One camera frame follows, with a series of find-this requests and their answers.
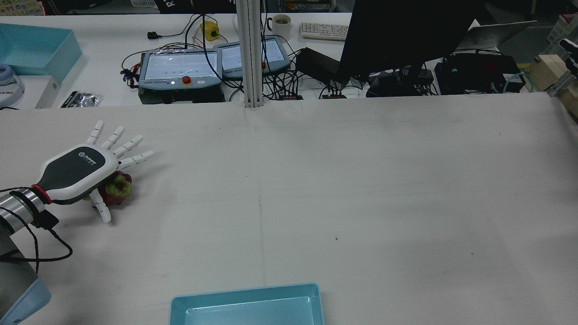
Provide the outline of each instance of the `white mug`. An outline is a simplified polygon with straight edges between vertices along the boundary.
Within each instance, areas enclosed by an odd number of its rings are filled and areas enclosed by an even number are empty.
[[[286,42],[291,36],[291,17],[286,14],[276,14],[267,19],[267,28],[273,35],[281,36],[281,41]]]

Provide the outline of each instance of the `blue plastic tray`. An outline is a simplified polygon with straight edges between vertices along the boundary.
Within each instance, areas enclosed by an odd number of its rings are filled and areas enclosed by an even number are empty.
[[[169,325],[323,325],[315,283],[177,296]]]
[[[62,82],[82,51],[71,29],[0,24],[0,62],[17,75]]]

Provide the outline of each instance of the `white box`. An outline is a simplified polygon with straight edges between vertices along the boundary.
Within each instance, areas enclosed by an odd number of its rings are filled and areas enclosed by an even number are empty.
[[[52,76],[18,76],[24,95],[11,105],[17,109],[51,108],[60,89]]]

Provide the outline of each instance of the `plastic bag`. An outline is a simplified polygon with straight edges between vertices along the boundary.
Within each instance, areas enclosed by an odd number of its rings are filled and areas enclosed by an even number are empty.
[[[87,93],[83,90],[73,91],[60,107],[95,107],[101,102],[102,96]]]

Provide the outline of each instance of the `desk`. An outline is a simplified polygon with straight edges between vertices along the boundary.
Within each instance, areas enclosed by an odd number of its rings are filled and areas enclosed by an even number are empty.
[[[112,224],[49,206],[75,253],[40,266],[52,301],[24,324],[166,324],[178,294],[310,281],[327,325],[578,319],[578,138],[546,93],[0,115],[0,187],[98,119],[156,151]]]
[[[294,50],[302,47],[312,47],[337,60],[341,57],[343,42],[328,40],[306,40],[298,36],[299,26],[303,21],[323,21],[327,23],[348,24],[351,13],[291,13],[292,32],[294,36],[289,39]],[[237,34],[237,22],[235,14],[215,14],[221,33],[229,40],[239,40]],[[161,15],[161,14],[133,14],[133,15],[108,15],[108,16],[47,16],[47,17],[0,17],[0,22],[9,24],[26,24],[45,27],[68,28],[74,30],[76,39],[82,49],[82,56],[72,67],[66,78],[62,81],[61,89],[55,100],[54,107],[60,107],[68,95],[75,90],[92,91],[102,95],[101,106],[126,106],[139,105],[140,99],[137,90],[128,88],[119,74],[120,63],[129,54],[153,49],[170,42],[184,41],[184,36],[148,40],[147,31],[157,31],[159,34],[175,34],[180,32],[187,24],[190,15]],[[208,46],[225,43],[219,39],[208,42]],[[126,66],[131,67],[140,61],[140,57],[133,56],[127,60]],[[316,88],[317,90],[305,94],[313,99],[319,96],[323,86],[314,80],[306,80],[300,83],[301,88]],[[357,90],[348,89],[346,94],[358,95]],[[236,97],[242,101],[242,94]]]

